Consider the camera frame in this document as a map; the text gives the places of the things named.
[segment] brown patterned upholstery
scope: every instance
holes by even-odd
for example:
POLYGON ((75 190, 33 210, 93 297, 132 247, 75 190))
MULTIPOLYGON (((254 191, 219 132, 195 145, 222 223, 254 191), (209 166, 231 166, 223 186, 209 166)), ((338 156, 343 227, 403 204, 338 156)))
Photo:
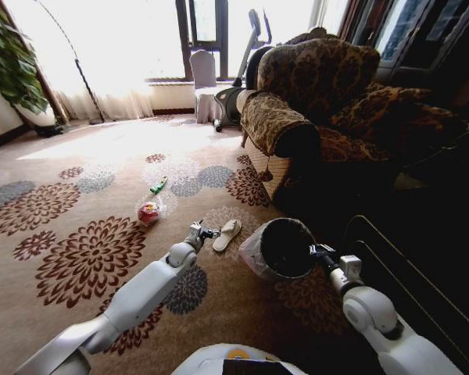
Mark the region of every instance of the brown patterned upholstery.
POLYGON ((273 177, 263 182, 272 199, 325 175, 341 188, 368 190, 368 180, 388 186, 398 158, 465 130, 450 111, 424 104, 430 91, 373 83, 378 62, 377 51, 322 28, 265 53, 242 126, 257 172, 273 177))

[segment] white slipper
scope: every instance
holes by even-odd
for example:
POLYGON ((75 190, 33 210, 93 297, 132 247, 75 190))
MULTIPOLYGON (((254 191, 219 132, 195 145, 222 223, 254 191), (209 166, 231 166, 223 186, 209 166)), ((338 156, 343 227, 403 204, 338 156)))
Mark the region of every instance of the white slipper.
POLYGON ((216 252, 223 252, 226 250, 226 247, 229 245, 231 240, 242 229, 242 222, 237 219, 229 220, 224 226, 220 229, 220 237, 216 238, 213 242, 212 247, 216 252))

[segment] patterned carpet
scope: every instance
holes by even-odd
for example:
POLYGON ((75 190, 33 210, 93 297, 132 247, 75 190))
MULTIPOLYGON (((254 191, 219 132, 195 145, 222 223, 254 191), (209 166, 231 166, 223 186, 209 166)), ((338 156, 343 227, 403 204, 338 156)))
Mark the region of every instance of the patterned carpet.
POLYGON ((238 342, 309 373, 346 373, 354 353, 378 365, 342 317, 316 269, 267 283, 238 257, 262 223, 283 216, 240 147, 239 130, 216 133, 191 115, 81 127, 0 148, 0 373, 11 373, 72 323, 103 312, 126 281, 184 239, 188 225, 243 223, 227 251, 207 241, 198 265, 152 315, 90 358, 92 373, 167 374, 197 348, 238 342), (136 207, 168 176, 159 222, 136 207))

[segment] green toy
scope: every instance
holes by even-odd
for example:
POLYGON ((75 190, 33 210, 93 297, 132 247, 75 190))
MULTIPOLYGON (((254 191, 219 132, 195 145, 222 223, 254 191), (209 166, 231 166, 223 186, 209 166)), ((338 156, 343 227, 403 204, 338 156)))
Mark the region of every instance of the green toy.
POLYGON ((165 176, 162 178, 162 180, 158 183, 158 184, 155 184, 152 188, 150 188, 149 190, 152 192, 152 193, 155 193, 155 194, 158 194, 160 193, 160 191, 163 189, 163 187, 165 186, 165 183, 166 181, 168 180, 169 177, 165 176))

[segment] plant pot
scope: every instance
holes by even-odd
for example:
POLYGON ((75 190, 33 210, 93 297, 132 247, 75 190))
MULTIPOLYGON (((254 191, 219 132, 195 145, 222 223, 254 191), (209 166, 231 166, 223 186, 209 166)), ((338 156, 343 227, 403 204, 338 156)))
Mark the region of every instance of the plant pot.
POLYGON ((45 112, 36 114, 21 105, 14 105, 17 111, 23 115, 35 127, 52 127, 55 126, 55 116, 50 105, 47 106, 45 112))

